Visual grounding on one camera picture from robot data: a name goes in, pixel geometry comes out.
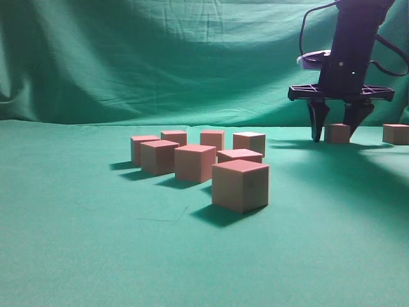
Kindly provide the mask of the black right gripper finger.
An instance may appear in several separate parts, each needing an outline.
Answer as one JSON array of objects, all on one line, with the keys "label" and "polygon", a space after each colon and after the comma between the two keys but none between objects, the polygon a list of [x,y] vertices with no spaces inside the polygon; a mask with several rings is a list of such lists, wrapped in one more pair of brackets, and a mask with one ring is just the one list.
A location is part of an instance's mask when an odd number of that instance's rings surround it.
[{"label": "black right gripper finger", "polygon": [[311,137],[314,142],[318,142],[330,108],[324,99],[310,99],[307,105],[311,122]]},{"label": "black right gripper finger", "polygon": [[350,138],[358,126],[374,111],[371,101],[346,102],[344,105],[343,124],[350,128]]}]

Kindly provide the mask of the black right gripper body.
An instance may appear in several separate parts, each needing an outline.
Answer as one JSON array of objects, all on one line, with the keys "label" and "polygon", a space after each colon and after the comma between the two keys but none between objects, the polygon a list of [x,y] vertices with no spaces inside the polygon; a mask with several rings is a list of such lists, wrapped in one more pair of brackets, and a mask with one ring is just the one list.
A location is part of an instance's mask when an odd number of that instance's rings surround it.
[{"label": "black right gripper body", "polygon": [[380,99],[392,101],[395,91],[384,86],[370,86],[364,84],[365,75],[362,71],[350,68],[341,60],[334,65],[328,61],[322,66],[317,84],[290,86],[288,98],[298,99],[332,99],[356,101],[363,99]]}]

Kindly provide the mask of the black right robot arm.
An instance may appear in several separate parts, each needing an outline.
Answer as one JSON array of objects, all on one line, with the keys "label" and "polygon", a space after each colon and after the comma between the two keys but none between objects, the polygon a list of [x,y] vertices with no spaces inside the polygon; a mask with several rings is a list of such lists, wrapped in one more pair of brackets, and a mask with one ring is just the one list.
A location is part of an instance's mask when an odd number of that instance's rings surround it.
[{"label": "black right robot arm", "polygon": [[297,64],[320,71],[316,84],[290,86],[291,101],[307,101],[312,139],[318,142],[330,108],[326,100],[345,103],[343,123],[355,132],[373,112],[372,101],[392,101],[394,90],[364,83],[377,32],[392,1],[334,1],[339,10],[336,30],[329,50],[301,52]]}]

